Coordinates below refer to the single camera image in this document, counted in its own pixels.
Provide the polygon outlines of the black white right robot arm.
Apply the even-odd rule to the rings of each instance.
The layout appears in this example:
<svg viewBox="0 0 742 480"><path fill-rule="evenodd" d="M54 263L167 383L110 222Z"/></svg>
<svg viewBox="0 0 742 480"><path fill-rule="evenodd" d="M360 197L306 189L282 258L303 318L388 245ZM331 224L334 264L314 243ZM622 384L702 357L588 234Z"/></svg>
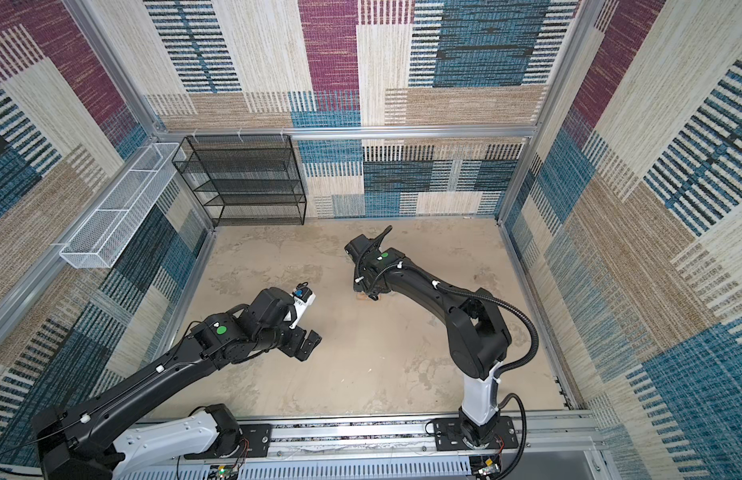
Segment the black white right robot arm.
<svg viewBox="0 0 742 480"><path fill-rule="evenodd" d="M484 289L464 295L446 292L449 283L397 249L382 251L380 244L379 237L359 235L345 246L354 263L354 290L373 300L388 293L403 295L443 323L450 357L464 379L461 435L471 447L487 445L500 415L497 371L512 343L499 307L485 300L490 293Z"/></svg>

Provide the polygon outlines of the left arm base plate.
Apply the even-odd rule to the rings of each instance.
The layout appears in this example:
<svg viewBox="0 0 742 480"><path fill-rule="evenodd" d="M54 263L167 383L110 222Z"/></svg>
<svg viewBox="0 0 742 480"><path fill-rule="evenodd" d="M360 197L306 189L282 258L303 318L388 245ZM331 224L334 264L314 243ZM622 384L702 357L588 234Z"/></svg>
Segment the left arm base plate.
<svg viewBox="0 0 742 480"><path fill-rule="evenodd" d="M269 423L241 424L236 459L266 458L272 439L273 425Z"/></svg>

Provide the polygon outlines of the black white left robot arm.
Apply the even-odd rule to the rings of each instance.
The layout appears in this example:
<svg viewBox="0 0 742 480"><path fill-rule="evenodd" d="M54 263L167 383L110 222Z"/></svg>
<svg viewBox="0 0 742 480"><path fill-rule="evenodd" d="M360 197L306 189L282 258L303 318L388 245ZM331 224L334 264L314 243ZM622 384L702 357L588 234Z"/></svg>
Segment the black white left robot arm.
<svg viewBox="0 0 742 480"><path fill-rule="evenodd" d="M37 414L40 468L46 479L116 479L163 460L241 455L250 442L223 404L149 427L138 421L189 385L272 350L306 361L321 341L299 321L316 296L305 283L288 293L262 290L251 304L213 314L146 367L66 410Z"/></svg>

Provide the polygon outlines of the aluminium mounting rail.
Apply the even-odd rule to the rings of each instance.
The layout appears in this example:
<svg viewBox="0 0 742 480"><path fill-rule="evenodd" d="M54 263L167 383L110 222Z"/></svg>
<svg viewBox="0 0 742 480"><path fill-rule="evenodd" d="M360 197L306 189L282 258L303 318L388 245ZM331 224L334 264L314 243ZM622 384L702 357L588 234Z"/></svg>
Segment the aluminium mounting rail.
<svg viewBox="0 0 742 480"><path fill-rule="evenodd" d="M617 479L615 461L586 410L503 412L517 449L437 451L428 421L455 414L248 418L269 423L266 458L164 460L137 479Z"/></svg>

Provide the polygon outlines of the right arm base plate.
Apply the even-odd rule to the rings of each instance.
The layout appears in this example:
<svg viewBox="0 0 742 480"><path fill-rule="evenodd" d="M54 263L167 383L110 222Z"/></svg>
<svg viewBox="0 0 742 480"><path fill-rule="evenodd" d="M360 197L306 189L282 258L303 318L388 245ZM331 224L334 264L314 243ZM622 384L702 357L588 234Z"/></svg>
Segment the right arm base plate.
<svg viewBox="0 0 742 480"><path fill-rule="evenodd" d="M495 415L485 425L477 425L468 417L440 417L425 425L437 451L517 449L519 430L509 416Z"/></svg>

